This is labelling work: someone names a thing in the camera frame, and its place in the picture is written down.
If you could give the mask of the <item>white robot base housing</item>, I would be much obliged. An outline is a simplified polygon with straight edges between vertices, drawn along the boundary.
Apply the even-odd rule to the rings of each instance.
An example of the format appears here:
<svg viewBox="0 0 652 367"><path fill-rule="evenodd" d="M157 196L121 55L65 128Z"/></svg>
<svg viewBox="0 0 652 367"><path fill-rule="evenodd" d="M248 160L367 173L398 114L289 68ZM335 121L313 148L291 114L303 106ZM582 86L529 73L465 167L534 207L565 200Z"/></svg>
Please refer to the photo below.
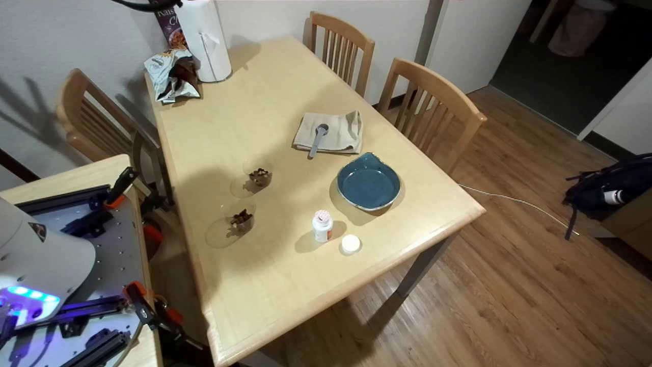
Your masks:
<svg viewBox="0 0 652 367"><path fill-rule="evenodd" d="M97 247L0 199L0 305L26 328L53 319L90 278Z"/></svg>

